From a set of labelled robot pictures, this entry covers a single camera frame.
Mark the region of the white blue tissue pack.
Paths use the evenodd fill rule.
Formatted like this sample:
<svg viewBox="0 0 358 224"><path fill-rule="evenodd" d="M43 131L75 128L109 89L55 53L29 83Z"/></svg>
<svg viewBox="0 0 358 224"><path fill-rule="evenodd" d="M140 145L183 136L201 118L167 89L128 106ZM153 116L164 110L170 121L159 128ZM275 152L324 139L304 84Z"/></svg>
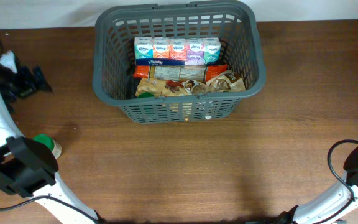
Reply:
<svg viewBox="0 0 358 224"><path fill-rule="evenodd" d="M217 37L168 38L136 37L137 65L212 65L219 60L221 42Z"/></svg>

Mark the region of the yellow instant coffee bag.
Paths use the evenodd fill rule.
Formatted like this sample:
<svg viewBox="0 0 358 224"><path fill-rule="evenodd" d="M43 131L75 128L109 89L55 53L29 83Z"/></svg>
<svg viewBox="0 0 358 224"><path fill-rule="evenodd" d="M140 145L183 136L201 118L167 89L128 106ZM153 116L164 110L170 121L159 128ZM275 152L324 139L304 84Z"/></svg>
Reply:
<svg viewBox="0 0 358 224"><path fill-rule="evenodd" d="M205 84L197 80L173 81L157 78L142 78L137 86L136 98L166 98L176 96L200 95L205 91ZM172 112L171 119L178 121L180 104L159 103L155 106L145 105L144 111L149 120L158 119L168 121L168 114Z"/></svg>

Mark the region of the orange spaghetti pasta packet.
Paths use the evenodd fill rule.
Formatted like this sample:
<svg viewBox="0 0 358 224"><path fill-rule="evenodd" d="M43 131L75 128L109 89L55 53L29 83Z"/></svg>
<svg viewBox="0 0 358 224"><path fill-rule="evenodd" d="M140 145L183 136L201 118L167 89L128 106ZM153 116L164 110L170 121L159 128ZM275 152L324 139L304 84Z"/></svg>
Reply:
<svg viewBox="0 0 358 224"><path fill-rule="evenodd" d="M207 82L228 69L228 65L189 66L136 66L134 78L156 78L160 80Z"/></svg>

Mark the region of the brown pastry snack bag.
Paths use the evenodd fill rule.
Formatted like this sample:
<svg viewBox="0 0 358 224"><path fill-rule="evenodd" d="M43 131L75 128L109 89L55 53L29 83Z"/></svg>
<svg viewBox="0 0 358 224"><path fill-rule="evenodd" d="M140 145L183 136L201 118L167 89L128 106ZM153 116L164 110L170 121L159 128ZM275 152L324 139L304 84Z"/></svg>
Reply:
<svg viewBox="0 0 358 224"><path fill-rule="evenodd" d="M208 80L206 83L201 83L196 80L187 80L183 82L183 86L191 95L241 92L246 90L242 77L232 70L222 72L218 76Z"/></svg>

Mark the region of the dark grey plastic basket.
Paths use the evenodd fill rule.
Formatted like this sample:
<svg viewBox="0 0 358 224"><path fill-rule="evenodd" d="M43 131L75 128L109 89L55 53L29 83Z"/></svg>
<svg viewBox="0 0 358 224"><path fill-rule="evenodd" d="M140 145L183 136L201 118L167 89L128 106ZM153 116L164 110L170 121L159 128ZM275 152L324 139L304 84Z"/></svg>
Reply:
<svg viewBox="0 0 358 224"><path fill-rule="evenodd" d="M224 118L266 69L240 1L117 6L97 19L93 90L136 123Z"/></svg>

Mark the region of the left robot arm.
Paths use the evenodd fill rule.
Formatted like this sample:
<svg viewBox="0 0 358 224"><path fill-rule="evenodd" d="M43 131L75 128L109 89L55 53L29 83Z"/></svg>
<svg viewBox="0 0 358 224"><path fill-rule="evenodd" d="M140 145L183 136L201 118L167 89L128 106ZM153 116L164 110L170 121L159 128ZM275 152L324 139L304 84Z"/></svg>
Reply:
<svg viewBox="0 0 358 224"><path fill-rule="evenodd" d="M3 50L0 53L0 190L24 198L24 202L3 210L37 202L61 223L104 223L62 180L57 162L60 145L51 138L39 142L25 137L13 121L12 103L38 91L52 91L41 68L29 69L21 65L13 52Z"/></svg>

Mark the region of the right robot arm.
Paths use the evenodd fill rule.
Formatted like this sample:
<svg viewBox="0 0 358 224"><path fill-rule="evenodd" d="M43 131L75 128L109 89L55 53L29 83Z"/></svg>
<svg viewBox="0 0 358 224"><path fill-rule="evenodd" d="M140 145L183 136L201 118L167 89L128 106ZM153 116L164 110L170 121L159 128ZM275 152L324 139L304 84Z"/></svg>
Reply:
<svg viewBox="0 0 358 224"><path fill-rule="evenodd" d="M340 176L333 168L331 157L335 148L342 144L357 147L348 155L343 165L344 174ZM337 182L312 201L282 212L275 223L334 223L358 208L358 140L344 139L334 143L328 151L327 163Z"/></svg>

